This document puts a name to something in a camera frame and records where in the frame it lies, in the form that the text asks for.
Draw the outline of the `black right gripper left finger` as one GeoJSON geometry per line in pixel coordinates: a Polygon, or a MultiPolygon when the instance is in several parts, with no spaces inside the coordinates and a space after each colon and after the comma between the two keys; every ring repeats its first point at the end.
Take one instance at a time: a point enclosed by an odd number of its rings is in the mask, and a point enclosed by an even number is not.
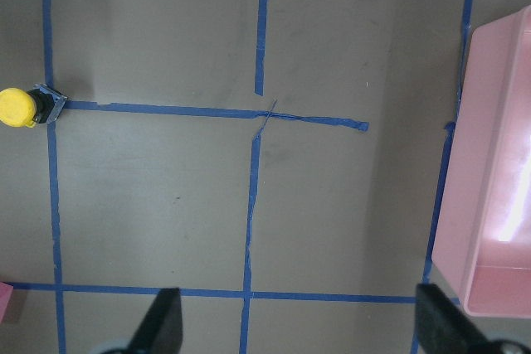
{"type": "Polygon", "coordinates": [[[183,312],[179,288],[161,289],[124,353],[179,353],[183,312]]]}

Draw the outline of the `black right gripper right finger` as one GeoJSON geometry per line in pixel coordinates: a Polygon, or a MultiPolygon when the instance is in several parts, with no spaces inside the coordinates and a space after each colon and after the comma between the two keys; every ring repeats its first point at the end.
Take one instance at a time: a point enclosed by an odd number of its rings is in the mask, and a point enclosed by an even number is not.
{"type": "Polygon", "coordinates": [[[435,284],[416,286],[415,334],[427,354],[530,352],[520,342],[486,337],[435,284]]]}

